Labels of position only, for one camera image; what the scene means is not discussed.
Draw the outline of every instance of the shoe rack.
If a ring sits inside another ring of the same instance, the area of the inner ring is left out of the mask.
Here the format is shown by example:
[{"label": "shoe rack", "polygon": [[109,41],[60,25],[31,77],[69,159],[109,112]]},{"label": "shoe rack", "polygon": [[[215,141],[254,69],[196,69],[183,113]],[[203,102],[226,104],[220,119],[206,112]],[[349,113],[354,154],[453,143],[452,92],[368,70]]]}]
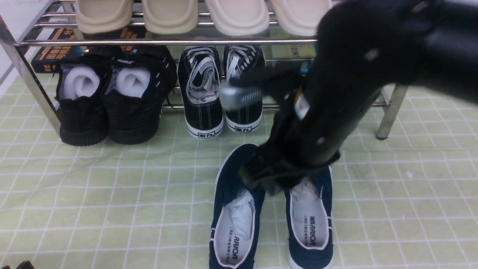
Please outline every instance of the shoe rack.
[{"label": "shoe rack", "polygon": [[[28,89],[35,97],[36,101],[40,105],[42,111],[45,113],[50,124],[57,131],[60,130],[61,109],[57,109],[52,100],[48,98],[43,86],[38,80],[36,74],[30,66],[30,63],[25,58],[25,53],[29,47],[45,47],[45,46],[89,46],[89,45],[290,45],[290,44],[314,44],[316,42],[313,38],[295,37],[295,38],[242,38],[242,39],[218,39],[209,38],[205,40],[197,40],[188,38],[178,39],[114,39],[114,40],[87,40],[83,39],[83,35],[78,31],[75,22],[75,8],[73,4],[75,0],[52,0],[47,6],[45,12],[36,18],[32,24],[28,33],[22,37],[19,41],[15,40],[10,33],[5,21],[0,16],[0,45],[5,49],[9,55],[13,65],[18,70],[21,78],[25,81]],[[278,25],[273,11],[269,11],[271,18],[270,25]],[[142,12],[133,12],[133,18],[142,18]],[[200,20],[197,27],[214,27],[214,23],[210,20],[208,12],[200,12],[199,17],[204,20]],[[52,22],[51,19],[68,19],[65,22]],[[132,21],[129,26],[144,26],[142,21]],[[76,40],[38,40],[38,35],[42,29],[46,28],[72,28],[78,39]],[[297,61],[297,59],[267,59],[267,64],[274,64],[274,62],[280,61]],[[389,135],[390,129],[397,117],[397,113],[400,109],[405,94],[407,92],[407,86],[396,85],[392,95],[388,96],[385,90],[382,90],[381,96],[373,104],[372,107],[382,107],[384,110],[384,116],[378,130],[376,132],[377,139],[386,139]],[[164,110],[179,111],[183,109],[181,104],[173,104],[172,107],[165,106]],[[278,105],[264,104],[264,109],[277,109]]]}]

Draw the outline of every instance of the black robotic arm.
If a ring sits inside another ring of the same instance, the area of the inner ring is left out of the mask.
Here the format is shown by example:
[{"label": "black robotic arm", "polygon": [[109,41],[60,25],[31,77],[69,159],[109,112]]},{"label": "black robotic arm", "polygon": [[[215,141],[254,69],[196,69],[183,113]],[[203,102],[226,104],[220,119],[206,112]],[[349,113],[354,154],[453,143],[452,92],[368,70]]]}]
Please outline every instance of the black robotic arm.
[{"label": "black robotic arm", "polygon": [[383,86],[424,86],[478,104],[478,7],[444,0],[345,0],[322,18],[319,54],[266,67],[220,89],[236,109],[264,95],[280,105],[271,136],[241,170],[275,194],[340,158],[339,148]]}]

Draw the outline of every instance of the navy blue canvas shoe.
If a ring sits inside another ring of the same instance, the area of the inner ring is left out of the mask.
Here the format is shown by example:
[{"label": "navy blue canvas shoe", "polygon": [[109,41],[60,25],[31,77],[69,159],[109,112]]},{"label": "navy blue canvas shoe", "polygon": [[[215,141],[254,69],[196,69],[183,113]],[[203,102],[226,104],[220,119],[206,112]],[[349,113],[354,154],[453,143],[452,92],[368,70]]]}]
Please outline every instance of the navy blue canvas shoe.
[{"label": "navy blue canvas shoe", "polygon": [[323,169],[285,192],[292,269],[329,269],[332,245],[332,169]]},{"label": "navy blue canvas shoe", "polygon": [[239,177],[239,168],[252,159],[256,149],[253,144],[238,146],[217,172],[209,269],[254,268],[265,190],[262,187],[246,189]]}]

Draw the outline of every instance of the black sneaker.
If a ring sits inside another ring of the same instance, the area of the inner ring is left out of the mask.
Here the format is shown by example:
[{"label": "black sneaker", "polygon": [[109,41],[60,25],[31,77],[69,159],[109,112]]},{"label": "black sneaker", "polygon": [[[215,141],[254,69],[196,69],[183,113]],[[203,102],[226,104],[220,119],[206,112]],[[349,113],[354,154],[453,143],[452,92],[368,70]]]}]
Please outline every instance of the black sneaker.
[{"label": "black sneaker", "polygon": [[60,138],[72,146],[91,146],[108,135],[101,93],[111,79],[110,61],[124,57],[117,46],[96,46],[85,55],[59,62],[55,99],[63,112]]},{"label": "black sneaker", "polygon": [[199,139],[218,136],[224,125],[218,98],[220,60],[213,46],[187,46],[178,64],[178,80],[189,133]]},{"label": "black sneaker", "polygon": [[103,95],[109,136],[119,144],[144,143],[158,131],[164,100],[176,84],[174,59],[165,46],[142,45],[112,68]]},{"label": "black sneaker", "polygon": [[[226,80],[240,76],[256,67],[264,67],[266,60],[260,46],[226,46],[223,56]],[[237,111],[226,112],[226,123],[236,133],[254,131],[262,119],[262,101],[248,105]]]}]

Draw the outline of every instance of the green tiled floor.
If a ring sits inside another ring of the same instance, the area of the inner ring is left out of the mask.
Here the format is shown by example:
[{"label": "green tiled floor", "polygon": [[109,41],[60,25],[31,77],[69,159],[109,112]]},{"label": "green tiled floor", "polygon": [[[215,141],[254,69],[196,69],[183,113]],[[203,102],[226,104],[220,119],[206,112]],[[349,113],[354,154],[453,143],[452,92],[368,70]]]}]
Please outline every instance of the green tiled floor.
[{"label": "green tiled floor", "polygon": [[[40,77],[50,94],[55,79]],[[382,115],[367,114],[333,166],[333,268],[478,269],[478,110],[414,89],[379,141]],[[207,268],[217,169],[271,123],[197,141],[165,112],[146,144],[71,147],[17,79],[0,100],[0,265]],[[257,269],[288,268],[284,197],[262,212]]]}]

